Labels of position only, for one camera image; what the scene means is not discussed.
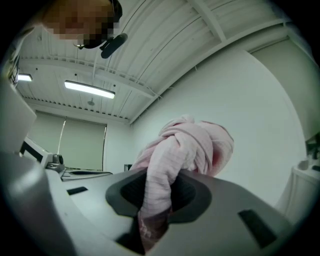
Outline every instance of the ceiling light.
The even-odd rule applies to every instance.
[[[72,82],[72,81],[68,81],[68,80],[64,82],[64,86],[67,89],[72,89],[72,90],[76,90],[76,91],[80,91],[80,92],[99,95],[99,96],[107,97],[110,99],[113,99],[116,95],[116,93],[111,90],[106,90],[106,89],[91,86],[88,84],[79,83],[79,82]]]
[[[32,76],[30,74],[18,74],[18,81],[32,81]]]

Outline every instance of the pink towel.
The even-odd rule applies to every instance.
[[[138,213],[141,241],[149,251],[167,230],[171,188],[181,169],[215,176],[229,161],[234,140],[215,123],[183,115],[171,120],[140,152],[131,170],[147,168],[143,205]]]

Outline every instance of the window blind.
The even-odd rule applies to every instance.
[[[36,120],[28,137],[45,150],[56,154],[65,118],[36,112]]]
[[[69,168],[102,170],[105,125],[66,119],[59,153]]]

